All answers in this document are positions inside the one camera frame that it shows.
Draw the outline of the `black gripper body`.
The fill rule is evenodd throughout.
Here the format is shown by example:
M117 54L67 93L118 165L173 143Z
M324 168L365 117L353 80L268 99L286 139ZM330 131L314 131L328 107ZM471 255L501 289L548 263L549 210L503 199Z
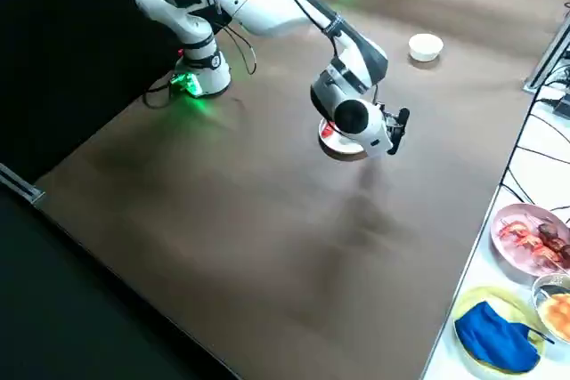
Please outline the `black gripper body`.
M380 106L379 110L382 113L379 151L394 155L399 150L405 135L410 111L407 108L401 108L398 114L393 114L388 112L385 106Z

